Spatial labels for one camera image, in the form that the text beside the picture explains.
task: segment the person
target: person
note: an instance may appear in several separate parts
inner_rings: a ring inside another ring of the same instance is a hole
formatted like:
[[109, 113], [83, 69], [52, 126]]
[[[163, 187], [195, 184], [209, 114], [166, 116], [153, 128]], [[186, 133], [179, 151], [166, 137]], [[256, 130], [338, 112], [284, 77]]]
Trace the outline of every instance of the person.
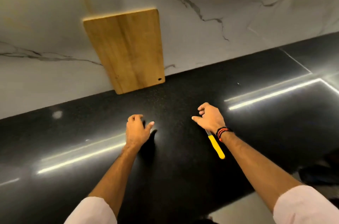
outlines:
[[[277, 224], [339, 223], [339, 210], [310, 186], [305, 186], [225, 127], [218, 108], [204, 103], [200, 116], [192, 119], [213, 132], [232, 153], [245, 176], [263, 199]], [[141, 146], [148, 140], [154, 122], [145, 128], [136, 114], [128, 118], [126, 145], [87, 198], [83, 199], [65, 224], [117, 223], [129, 173]]]

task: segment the forearm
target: forearm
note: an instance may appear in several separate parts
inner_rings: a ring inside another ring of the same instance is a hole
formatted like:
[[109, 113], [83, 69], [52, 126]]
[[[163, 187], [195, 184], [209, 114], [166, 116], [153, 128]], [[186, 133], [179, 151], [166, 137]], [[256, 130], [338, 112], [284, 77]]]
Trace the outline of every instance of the forearm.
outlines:
[[272, 212], [279, 196], [301, 185], [290, 174], [239, 139], [234, 133], [224, 132], [221, 139]]
[[88, 195], [103, 198], [111, 207], [116, 217], [122, 204], [127, 179], [138, 150], [139, 148], [125, 145], [119, 157]]

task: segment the sleeve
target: sleeve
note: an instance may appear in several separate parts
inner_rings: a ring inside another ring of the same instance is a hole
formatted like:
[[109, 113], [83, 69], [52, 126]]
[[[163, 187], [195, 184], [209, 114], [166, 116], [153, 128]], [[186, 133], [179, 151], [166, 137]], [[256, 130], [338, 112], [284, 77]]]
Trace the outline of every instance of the sleeve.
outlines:
[[277, 224], [334, 224], [339, 210], [310, 186], [297, 186], [282, 194], [273, 210]]
[[117, 220], [104, 199], [87, 197], [74, 209], [65, 224], [117, 224]]

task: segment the red and black bracelet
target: red and black bracelet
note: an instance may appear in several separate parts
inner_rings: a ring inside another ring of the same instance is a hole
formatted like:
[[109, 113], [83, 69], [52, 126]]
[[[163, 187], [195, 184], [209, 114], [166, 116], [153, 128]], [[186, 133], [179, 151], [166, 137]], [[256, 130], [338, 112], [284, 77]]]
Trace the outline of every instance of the red and black bracelet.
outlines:
[[221, 128], [219, 128], [218, 130], [217, 130], [217, 132], [215, 133], [216, 135], [217, 135], [217, 137], [219, 138], [219, 141], [220, 142], [222, 142], [222, 140], [221, 140], [221, 134], [223, 133], [223, 132], [225, 132], [225, 131], [227, 131], [227, 132], [233, 132], [230, 128], [228, 128], [228, 127], [221, 127]]

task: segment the person's left hand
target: person's left hand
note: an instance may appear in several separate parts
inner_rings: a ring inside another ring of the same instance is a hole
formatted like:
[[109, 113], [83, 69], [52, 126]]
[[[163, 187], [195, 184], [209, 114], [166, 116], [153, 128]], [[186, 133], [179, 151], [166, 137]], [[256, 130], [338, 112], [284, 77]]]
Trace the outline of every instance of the person's left hand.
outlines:
[[126, 124], [126, 146], [140, 149], [148, 140], [150, 130], [154, 125], [154, 121], [150, 122], [145, 128], [141, 118], [143, 115], [135, 114], [128, 118]]

